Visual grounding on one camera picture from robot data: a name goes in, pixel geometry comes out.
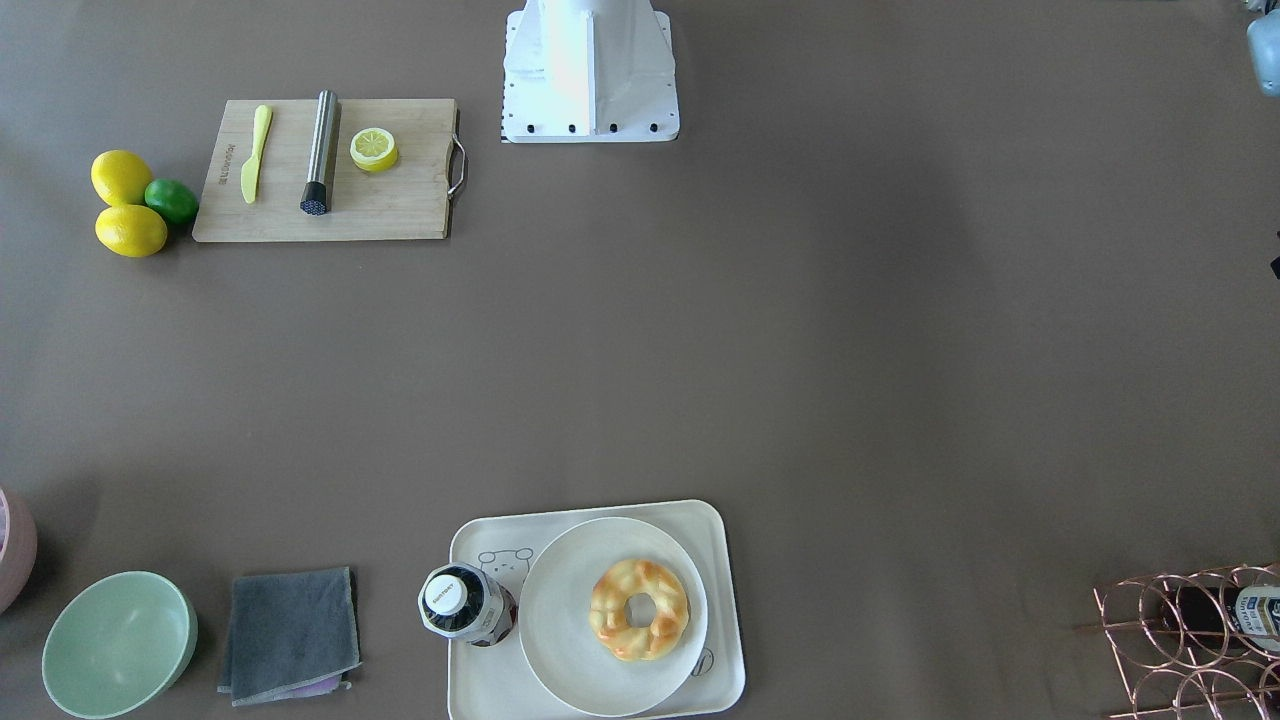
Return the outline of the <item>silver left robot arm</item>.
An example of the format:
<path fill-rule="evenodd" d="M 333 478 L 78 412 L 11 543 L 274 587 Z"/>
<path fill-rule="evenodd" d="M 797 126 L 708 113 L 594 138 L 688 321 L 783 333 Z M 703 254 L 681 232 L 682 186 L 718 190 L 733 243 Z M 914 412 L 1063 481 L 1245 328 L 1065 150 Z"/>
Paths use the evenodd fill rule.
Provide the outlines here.
<path fill-rule="evenodd" d="M 1279 97 L 1279 1 L 1251 1 L 1260 15 L 1253 19 L 1245 37 L 1251 63 L 1260 91 Z"/>

